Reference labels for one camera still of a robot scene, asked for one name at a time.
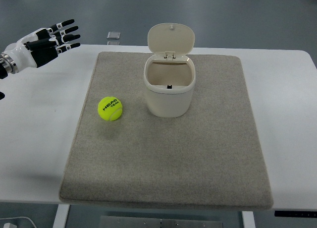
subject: open lid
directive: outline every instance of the open lid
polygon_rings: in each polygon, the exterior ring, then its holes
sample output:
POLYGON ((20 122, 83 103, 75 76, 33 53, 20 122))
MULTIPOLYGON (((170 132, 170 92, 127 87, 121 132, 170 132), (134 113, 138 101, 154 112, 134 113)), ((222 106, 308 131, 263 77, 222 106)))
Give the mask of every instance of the open lid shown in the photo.
POLYGON ((148 33, 148 46, 156 55, 175 53, 184 56, 192 51, 195 34, 188 26, 177 23, 162 23, 152 27, 148 33))

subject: white table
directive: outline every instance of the white table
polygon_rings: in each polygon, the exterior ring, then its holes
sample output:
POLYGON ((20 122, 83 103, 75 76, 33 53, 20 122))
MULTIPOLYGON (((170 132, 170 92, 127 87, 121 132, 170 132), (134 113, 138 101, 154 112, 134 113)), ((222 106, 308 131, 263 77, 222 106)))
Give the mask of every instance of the white table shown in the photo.
MULTIPOLYGON (((99 52, 82 45, 0 81, 0 201, 60 203, 58 191, 99 52)), ((194 48, 241 59, 273 209, 317 210, 317 70, 303 51, 194 48)))

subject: gray mat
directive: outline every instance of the gray mat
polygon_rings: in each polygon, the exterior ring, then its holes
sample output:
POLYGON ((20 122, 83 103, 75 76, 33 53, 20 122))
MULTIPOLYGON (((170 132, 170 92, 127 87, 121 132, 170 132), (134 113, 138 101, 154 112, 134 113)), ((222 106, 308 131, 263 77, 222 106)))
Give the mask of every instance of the gray mat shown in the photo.
POLYGON ((240 59, 191 55, 197 83, 188 111, 152 115, 143 69, 152 54, 99 54, 67 161, 60 199, 138 208, 272 207, 273 200, 240 59), (120 119, 98 102, 116 96, 120 119))

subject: metal plate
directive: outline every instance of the metal plate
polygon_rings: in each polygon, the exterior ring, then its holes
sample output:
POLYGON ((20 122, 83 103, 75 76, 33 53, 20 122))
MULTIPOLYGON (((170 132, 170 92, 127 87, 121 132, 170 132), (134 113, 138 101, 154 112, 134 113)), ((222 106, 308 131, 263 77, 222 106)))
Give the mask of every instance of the metal plate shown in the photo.
POLYGON ((222 222, 101 216, 99 228, 223 228, 222 222))
POLYGON ((117 31, 110 31, 108 32, 108 36, 107 36, 107 39, 120 39, 120 32, 117 32, 117 31))
POLYGON ((161 228, 160 219, 101 216, 99 228, 161 228))

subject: tennis ball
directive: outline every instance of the tennis ball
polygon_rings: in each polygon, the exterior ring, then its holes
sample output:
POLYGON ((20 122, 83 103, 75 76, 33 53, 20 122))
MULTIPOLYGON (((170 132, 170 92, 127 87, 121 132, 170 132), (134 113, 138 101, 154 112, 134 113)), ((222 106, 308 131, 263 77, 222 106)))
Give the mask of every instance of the tennis ball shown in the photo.
POLYGON ((98 114, 104 120, 117 120, 122 114, 122 103, 118 98, 105 97, 98 104, 98 114))

